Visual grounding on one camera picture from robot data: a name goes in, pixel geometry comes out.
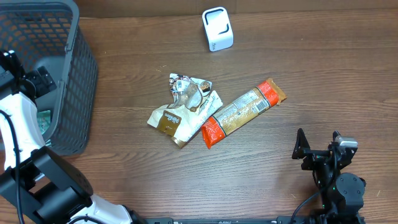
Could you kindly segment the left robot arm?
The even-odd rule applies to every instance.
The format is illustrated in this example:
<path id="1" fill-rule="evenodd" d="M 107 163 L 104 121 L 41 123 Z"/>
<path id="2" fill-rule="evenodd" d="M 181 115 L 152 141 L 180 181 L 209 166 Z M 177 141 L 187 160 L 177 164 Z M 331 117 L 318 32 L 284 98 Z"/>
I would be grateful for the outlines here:
<path id="1" fill-rule="evenodd" d="M 35 99 L 53 88 L 45 69 L 26 73 L 14 51 L 1 52 L 1 196 L 20 223 L 25 216 L 35 223 L 142 223 L 124 205 L 95 195 L 87 178 L 45 145 Z"/>

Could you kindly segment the orange biscuit package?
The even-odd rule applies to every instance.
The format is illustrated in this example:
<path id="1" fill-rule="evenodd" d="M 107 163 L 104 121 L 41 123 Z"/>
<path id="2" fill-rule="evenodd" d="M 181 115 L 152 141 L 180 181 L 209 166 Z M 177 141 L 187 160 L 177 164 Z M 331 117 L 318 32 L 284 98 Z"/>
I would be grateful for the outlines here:
<path id="1" fill-rule="evenodd" d="M 271 78 L 241 95 L 210 116 L 202 125 L 201 132 L 207 148 L 211 148 L 273 106 L 281 104 L 286 98 L 287 95 Z"/>

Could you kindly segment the teal wipes packet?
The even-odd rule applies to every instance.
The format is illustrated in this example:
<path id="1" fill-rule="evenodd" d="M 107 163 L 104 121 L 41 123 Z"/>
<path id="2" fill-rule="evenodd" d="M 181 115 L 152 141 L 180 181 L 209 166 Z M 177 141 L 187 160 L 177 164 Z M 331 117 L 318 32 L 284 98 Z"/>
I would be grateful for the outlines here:
<path id="1" fill-rule="evenodd" d="M 40 111 L 37 113 L 37 122 L 39 125 L 39 129 L 41 134 L 44 134 L 46 130 L 50 127 L 51 124 L 51 111 Z"/>

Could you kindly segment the white brown snack pouch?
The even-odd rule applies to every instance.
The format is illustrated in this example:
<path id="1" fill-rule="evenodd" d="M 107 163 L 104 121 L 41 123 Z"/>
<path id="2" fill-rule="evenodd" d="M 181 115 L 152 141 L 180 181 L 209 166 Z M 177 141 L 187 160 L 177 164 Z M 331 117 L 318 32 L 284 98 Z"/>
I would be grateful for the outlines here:
<path id="1" fill-rule="evenodd" d="M 169 75 L 169 87 L 174 102 L 155 109 L 147 124 L 170 136 L 184 147 L 223 102 L 212 82 L 177 73 Z"/>

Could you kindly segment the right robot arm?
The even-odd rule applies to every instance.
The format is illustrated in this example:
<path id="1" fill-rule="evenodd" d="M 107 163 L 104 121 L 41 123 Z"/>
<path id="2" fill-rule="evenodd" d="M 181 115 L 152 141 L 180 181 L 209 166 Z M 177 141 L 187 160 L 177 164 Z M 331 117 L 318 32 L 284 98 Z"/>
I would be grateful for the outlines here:
<path id="1" fill-rule="evenodd" d="M 327 149 L 313 150 L 303 129 L 298 129 L 292 159 L 301 159 L 301 169 L 312 172 L 318 191 L 295 209 L 290 223 L 364 223 L 359 211 L 364 206 L 366 181 L 341 171 L 351 164 L 357 150 L 357 140 L 344 137 L 338 131 L 333 132 Z M 300 209 L 317 197 L 321 198 L 322 208 L 299 217 Z"/>

